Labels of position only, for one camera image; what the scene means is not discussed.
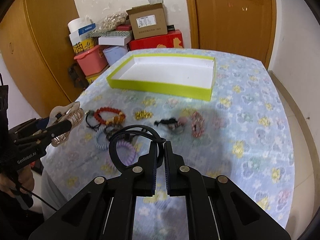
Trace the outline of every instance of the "red gift box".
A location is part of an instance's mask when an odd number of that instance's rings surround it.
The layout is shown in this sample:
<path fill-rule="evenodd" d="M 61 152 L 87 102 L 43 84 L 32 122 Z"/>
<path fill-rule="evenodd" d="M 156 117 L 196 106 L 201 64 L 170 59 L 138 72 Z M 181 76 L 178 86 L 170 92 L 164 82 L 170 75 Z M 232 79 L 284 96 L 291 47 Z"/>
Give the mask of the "red gift box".
<path fill-rule="evenodd" d="M 116 27 L 116 31 L 131 31 L 131 24 L 121 24 Z"/>
<path fill-rule="evenodd" d="M 183 49 L 182 33 L 179 30 L 169 31 L 166 35 L 130 41 L 129 46 L 130 50 L 155 48 Z"/>

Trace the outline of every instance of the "baseboard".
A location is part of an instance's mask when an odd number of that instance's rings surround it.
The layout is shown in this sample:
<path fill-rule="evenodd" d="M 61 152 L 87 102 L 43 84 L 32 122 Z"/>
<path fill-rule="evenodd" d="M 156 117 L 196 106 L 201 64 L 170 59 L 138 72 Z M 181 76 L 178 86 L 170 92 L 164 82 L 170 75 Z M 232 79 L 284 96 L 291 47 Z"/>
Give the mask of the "baseboard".
<path fill-rule="evenodd" d="M 287 101 L 288 105 L 292 109 L 292 112 L 294 113 L 295 117 L 298 120 L 298 123 L 303 132 L 304 138 L 306 139 L 306 142 L 308 145 L 312 167 L 313 167 L 313 174 L 315 177 L 315 203 L 313 208 L 313 216 L 314 216 L 320 206 L 320 161 L 319 161 L 318 151 L 316 149 L 316 144 L 315 144 L 315 141 L 313 140 L 313 137 L 309 129 L 309 126 L 306 122 L 306 119 L 304 118 L 296 102 L 293 100 L 292 96 L 289 94 L 287 89 L 284 87 L 284 85 L 279 81 L 279 79 L 275 76 L 275 74 L 272 71 L 268 71 L 268 73 L 274 85 L 276 86 L 276 88 L 278 88 L 278 90 L 283 95 L 284 99 Z"/>

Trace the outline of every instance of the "table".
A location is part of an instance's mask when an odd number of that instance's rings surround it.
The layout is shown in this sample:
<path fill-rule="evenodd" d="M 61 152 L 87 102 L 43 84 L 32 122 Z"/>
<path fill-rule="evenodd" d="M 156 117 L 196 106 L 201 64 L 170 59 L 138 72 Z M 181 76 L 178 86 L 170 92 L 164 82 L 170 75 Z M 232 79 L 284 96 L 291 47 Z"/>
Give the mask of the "table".
<path fill-rule="evenodd" d="M 216 58 L 217 78 L 210 102 L 163 94 L 111 89 L 106 76 L 132 53 L 185 53 Z M 294 188 L 293 147 L 287 117 L 268 73 L 260 61 L 239 55 L 196 49 L 148 49 L 129 52 L 100 76 L 78 101 L 84 111 L 111 106 L 126 115 L 125 125 L 145 124 L 170 140 L 174 153 L 203 175 L 228 176 L 282 227 L 290 213 Z M 145 109 L 151 119 L 136 121 Z M 205 119 L 204 134 L 191 136 L 191 122 L 181 134 L 155 127 L 156 120 L 187 116 L 197 110 Z M 60 147 L 47 148 L 45 170 L 60 192 L 71 199 L 96 176 L 111 178 L 108 152 L 95 148 L 94 131 L 82 122 Z M 139 138 L 139 155 L 149 141 Z M 133 239 L 188 239 L 183 197 L 166 194 L 164 167 L 157 171 L 156 195 L 138 197 Z"/>

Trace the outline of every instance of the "hand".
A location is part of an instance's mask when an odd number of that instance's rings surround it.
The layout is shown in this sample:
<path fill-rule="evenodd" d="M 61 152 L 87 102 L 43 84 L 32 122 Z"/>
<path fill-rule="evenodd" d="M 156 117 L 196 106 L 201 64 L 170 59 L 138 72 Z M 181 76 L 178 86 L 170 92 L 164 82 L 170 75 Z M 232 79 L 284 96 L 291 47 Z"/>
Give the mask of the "hand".
<path fill-rule="evenodd" d="M 35 180 L 33 179 L 33 174 L 31 171 L 30 165 L 27 165 L 26 167 L 22 168 L 18 171 L 18 181 L 21 183 L 23 187 L 26 189 L 33 191 L 35 187 Z M 8 177 L 4 173 L 0 173 L 0 190 L 4 193 L 7 193 L 10 197 L 15 197 L 14 194 L 10 191 L 11 189 L 14 189 L 16 185 L 8 179 Z M 22 193 L 27 193 L 22 188 L 20 189 Z"/>

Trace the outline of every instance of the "white box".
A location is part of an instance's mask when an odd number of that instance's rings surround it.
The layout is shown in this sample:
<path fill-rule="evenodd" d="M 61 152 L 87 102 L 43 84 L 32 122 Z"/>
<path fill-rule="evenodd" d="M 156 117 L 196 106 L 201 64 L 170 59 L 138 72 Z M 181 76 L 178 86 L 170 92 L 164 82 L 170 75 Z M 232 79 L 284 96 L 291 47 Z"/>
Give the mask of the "white box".
<path fill-rule="evenodd" d="M 72 32 L 69 35 L 69 38 L 71 40 L 72 46 L 78 44 L 81 41 L 85 41 L 87 38 L 89 38 L 89 34 L 93 32 L 96 29 L 96 24 L 90 24 L 86 27 L 83 27 L 81 29 L 78 29 L 75 32 Z"/>
<path fill-rule="evenodd" d="M 104 36 L 99 37 L 99 45 L 111 45 L 111 46 L 125 46 L 128 44 L 129 41 L 132 40 L 132 35 L 125 37 L 125 36 Z"/>
<path fill-rule="evenodd" d="M 107 77 L 112 88 L 140 90 L 210 101 L 216 77 L 214 57 L 189 54 L 132 54 Z"/>

